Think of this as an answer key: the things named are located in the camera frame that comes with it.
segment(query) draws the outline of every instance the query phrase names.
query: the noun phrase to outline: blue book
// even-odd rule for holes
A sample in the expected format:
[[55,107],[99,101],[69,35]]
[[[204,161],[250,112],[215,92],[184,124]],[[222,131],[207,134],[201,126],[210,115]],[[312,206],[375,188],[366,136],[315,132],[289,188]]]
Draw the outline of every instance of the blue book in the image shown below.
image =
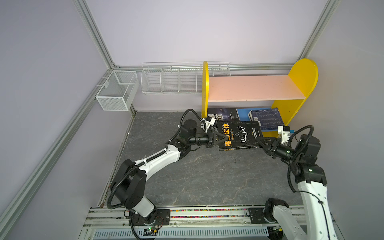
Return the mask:
[[251,121],[258,121],[262,131],[277,131],[278,126],[284,126],[279,109],[252,110],[248,114]]

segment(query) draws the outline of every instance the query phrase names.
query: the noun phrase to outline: wire mesh basket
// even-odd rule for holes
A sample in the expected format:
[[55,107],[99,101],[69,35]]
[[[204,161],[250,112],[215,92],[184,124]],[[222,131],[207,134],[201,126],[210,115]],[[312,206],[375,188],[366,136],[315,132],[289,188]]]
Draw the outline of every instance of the wire mesh basket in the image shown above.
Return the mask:
[[[144,94],[200,93],[203,63],[143,63]],[[230,76],[229,63],[208,62],[209,76]]]
[[139,88],[135,71],[112,71],[96,95],[106,111],[129,111]]

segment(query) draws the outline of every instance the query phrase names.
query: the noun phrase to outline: marble floor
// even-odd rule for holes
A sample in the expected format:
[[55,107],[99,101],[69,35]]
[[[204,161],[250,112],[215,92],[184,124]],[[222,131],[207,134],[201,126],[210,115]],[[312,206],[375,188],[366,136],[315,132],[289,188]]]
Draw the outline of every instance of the marble floor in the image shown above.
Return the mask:
[[[177,131],[182,114],[138,112],[120,162],[136,161],[161,150]],[[188,113],[185,119],[195,116]],[[219,151],[217,146],[202,146],[153,175],[146,183],[145,195],[158,207],[264,205],[269,197],[290,205],[303,204],[300,194],[290,190],[286,174],[287,166],[261,149]]]

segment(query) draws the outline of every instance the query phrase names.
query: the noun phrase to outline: black mounting plate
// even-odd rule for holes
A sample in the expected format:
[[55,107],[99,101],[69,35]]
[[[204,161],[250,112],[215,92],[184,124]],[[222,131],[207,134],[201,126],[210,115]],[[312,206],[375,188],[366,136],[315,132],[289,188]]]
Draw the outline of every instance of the black mounting plate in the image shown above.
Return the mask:
[[265,220],[264,207],[250,207],[248,208],[249,217],[252,224],[269,223]]
[[[169,219],[170,219],[170,210],[169,209],[158,209],[157,210],[157,217],[155,218],[155,223],[151,224],[153,225],[161,225],[161,222],[163,221],[163,226],[164,225],[169,225]],[[134,226],[148,226],[144,224],[145,220],[140,214],[133,214],[132,215],[132,223]]]

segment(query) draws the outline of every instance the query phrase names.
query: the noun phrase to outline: black book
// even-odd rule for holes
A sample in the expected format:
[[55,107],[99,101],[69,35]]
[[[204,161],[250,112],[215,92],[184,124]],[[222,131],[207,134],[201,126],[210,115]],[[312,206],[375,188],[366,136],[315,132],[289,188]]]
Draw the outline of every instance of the black book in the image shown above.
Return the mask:
[[207,116],[216,119],[214,129],[217,127],[217,121],[240,121],[236,108],[208,108]]
[[229,137],[218,144],[219,151],[261,147],[256,137],[262,137],[263,133],[257,121],[218,121],[217,131]]

